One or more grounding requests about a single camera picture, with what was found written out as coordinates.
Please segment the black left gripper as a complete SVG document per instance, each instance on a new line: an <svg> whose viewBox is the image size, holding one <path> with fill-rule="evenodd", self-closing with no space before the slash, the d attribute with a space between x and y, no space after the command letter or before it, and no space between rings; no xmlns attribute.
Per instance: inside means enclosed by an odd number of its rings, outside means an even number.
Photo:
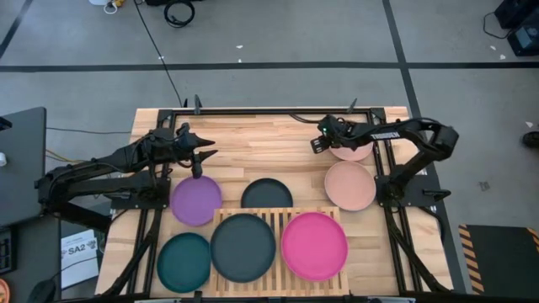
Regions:
<svg viewBox="0 0 539 303"><path fill-rule="evenodd" d="M180 167L189 168L193 178L200 178L202 176L201 163L207 158L215 155L217 150L196 152L195 149L197 147L214 145L215 142L199 138L194 133L191 133L188 123L183 123L180 128L176 130L176 135L174 148L180 153L180 156L175 158L176 163L180 165Z"/></svg>

